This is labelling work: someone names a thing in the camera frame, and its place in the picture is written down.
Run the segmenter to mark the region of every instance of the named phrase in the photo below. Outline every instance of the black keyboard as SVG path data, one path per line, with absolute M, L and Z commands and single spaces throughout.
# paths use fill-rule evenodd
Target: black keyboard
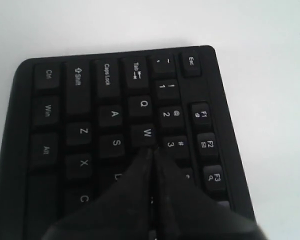
M 216 203 L 254 219 L 212 47 L 24 61 L 0 155 L 0 240 L 39 240 L 156 145 Z

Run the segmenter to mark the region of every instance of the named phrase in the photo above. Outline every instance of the white background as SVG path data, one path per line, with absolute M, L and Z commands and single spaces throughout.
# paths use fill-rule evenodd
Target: white background
M 190 45 L 216 49 L 258 223 L 300 240 L 300 0 L 0 0 L 0 147 L 23 60 Z

